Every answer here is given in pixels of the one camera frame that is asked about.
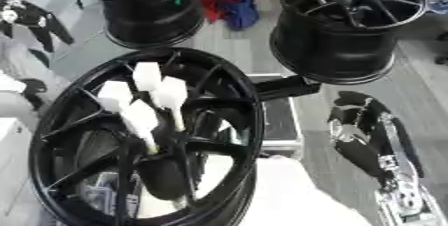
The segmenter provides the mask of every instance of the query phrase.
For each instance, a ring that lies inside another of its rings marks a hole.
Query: white block
[[[150,153],[157,153],[152,130],[159,125],[156,112],[142,100],[136,100],[120,112],[129,131],[144,139]]]
[[[152,92],[162,82],[159,64],[156,62],[139,62],[132,74],[135,85],[140,91]]]
[[[132,92],[129,85],[123,81],[106,81],[100,92],[98,100],[110,112],[119,112],[132,101]]]
[[[155,104],[171,110],[176,130],[185,130],[184,120],[180,108],[188,97],[187,83],[184,80],[165,77],[159,88],[154,91]]]

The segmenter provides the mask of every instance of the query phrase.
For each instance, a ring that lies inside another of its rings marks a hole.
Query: white cloth
[[[210,156],[197,196],[207,195],[231,166],[229,157]],[[174,211],[170,202],[158,200],[146,191],[142,194],[139,216],[160,216]],[[275,225],[371,226],[356,210],[319,190],[299,161],[286,157],[258,159],[255,194],[239,226]]]
[[[371,226],[350,209],[319,190],[294,159],[258,159],[257,186],[240,226]]]

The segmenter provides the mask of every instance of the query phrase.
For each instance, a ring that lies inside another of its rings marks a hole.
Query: robotic arm
[[[341,92],[330,119],[335,149],[368,175],[386,226],[447,226],[439,205],[420,183],[423,170],[401,121],[376,99]]]

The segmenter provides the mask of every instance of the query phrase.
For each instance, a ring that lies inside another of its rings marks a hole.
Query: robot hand
[[[329,118],[335,149],[376,178],[383,223],[448,225],[436,200],[420,184],[421,163],[401,121],[376,99],[341,92]]]
[[[66,44],[72,44],[74,41],[52,13],[27,1],[0,0],[0,31],[12,38],[13,25],[27,27],[47,52],[54,52],[50,33]]]

